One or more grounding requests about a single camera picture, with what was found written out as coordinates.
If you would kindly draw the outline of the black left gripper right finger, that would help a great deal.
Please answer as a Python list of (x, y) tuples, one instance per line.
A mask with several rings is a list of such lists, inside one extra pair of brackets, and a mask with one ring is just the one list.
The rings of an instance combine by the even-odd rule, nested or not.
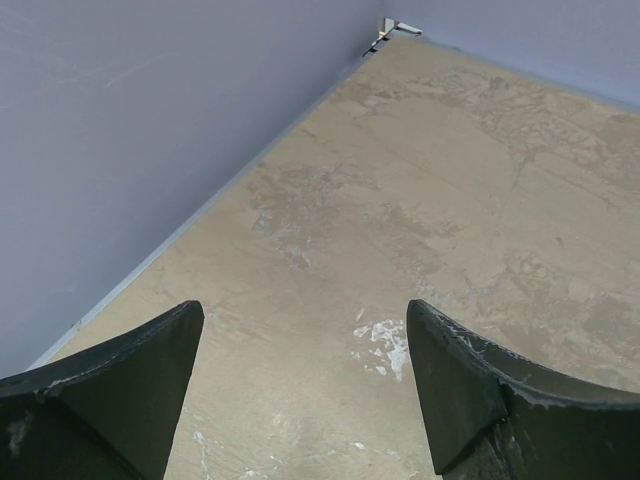
[(406, 330), (437, 475), (638, 478), (638, 394), (532, 362), (422, 300), (409, 302)]

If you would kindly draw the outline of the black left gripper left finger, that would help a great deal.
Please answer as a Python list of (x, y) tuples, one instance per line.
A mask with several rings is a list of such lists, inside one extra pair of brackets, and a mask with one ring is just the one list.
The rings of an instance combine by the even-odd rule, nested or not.
[(186, 301), (1, 381), (4, 479), (161, 479), (204, 325)]

